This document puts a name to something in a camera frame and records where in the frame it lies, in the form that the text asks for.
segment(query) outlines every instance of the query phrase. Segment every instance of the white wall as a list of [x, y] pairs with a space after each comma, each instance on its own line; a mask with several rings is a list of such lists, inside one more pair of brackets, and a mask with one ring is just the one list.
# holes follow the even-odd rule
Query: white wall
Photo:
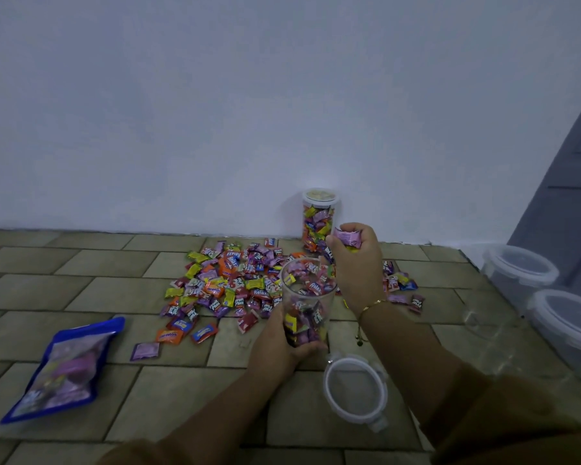
[[0, 0], [0, 227], [505, 241], [581, 110], [581, 0]]

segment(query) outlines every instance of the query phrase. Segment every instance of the left hand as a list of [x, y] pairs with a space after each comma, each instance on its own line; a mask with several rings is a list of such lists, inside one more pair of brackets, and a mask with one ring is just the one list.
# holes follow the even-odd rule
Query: left hand
[[327, 344], [320, 341], [297, 348], [290, 346], [284, 333], [284, 309], [279, 304], [271, 312], [267, 325], [252, 346], [247, 373], [258, 383], [269, 387], [273, 393], [292, 375], [303, 359], [316, 351], [327, 349]]

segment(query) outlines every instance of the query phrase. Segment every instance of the hand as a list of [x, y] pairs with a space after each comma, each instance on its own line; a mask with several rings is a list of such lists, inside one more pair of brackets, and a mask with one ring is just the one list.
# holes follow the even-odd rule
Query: hand
[[327, 350], [327, 344], [313, 341], [294, 348], [286, 342], [284, 333], [284, 310], [282, 304], [276, 306], [252, 346], [248, 361], [248, 375], [255, 377], [259, 384], [270, 388], [271, 394], [295, 371], [303, 359], [318, 350]]
[[362, 232], [362, 246], [356, 253], [347, 250], [333, 235], [325, 239], [336, 260], [336, 282], [346, 304], [357, 316], [365, 306], [385, 299], [383, 255], [372, 227], [361, 223], [345, 223], [340, 229], [344, 232]]

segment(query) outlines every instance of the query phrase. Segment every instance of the right hand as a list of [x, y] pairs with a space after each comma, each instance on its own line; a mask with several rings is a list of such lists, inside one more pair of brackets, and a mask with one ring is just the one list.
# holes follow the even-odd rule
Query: right hand
[[361, 223], [345, 223], [343, 232], [361, 231], [362, 246], [351, 253], [335, 236], [325, 239], [336, 260], [336, 281], [342, 296], [356, 316], [365, 306], [385, 299], [383, 290], [383, 255], [372, 227]]

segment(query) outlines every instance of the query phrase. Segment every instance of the tiled floor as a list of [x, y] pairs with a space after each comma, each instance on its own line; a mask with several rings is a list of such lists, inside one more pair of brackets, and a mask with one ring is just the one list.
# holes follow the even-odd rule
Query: tiled floor
[[[245, 245], [258, 239], [228, 238]], [[242, 336], [235, 320], [219, 320], [219, 333], [201, 345], [165, 346], [162, 356], [130, 363], [133, 344], [151, 340], [160, 327], [168, 282], [184, 272], [185, 253], [213, 246], [217, 238], [181, 235], [128, 235], [0, 231], [0, 418], [18, 399], [52, 335], [63, 328], [127, 319], [113, 342], [99, 398], [91, 405], [53, 416], [0, 426], [0, 464], [87, 464], [113, 443], [133, 437], [157, 439], [197, 411], [247, 366], [264, 324]], [[284, 253], [301, 251], [298, 240], [282, 239]], [[518, 365], [551, 387], [565, 366], [534, 332], [514, 326], [492, 346], [462, 325], [465, 301], [480, 299], [495, 322], [512, 308], [485, 285], [457, 250], [435, 246], [382, 244], [418, 282], [426, 297], [423, 324], [463, 359], [490, 372], [514, 349]], [[357, 323], [335, 298], [329, 324], [330, 351], [377, 360], [370, 344], [358, 347]], [[217, 322], [202, 310], [201, 324]], [[252, 425], [237, 456], [240, 464], [347, 465], [428, 463], [430, 443], [389, 384], [386, 416], [390, 427], [373, 434], [338, 418], [321, 393], [325, 355], [302, 363]], [[559, 391], [558, 406], [581, 421], [581, 382]]]

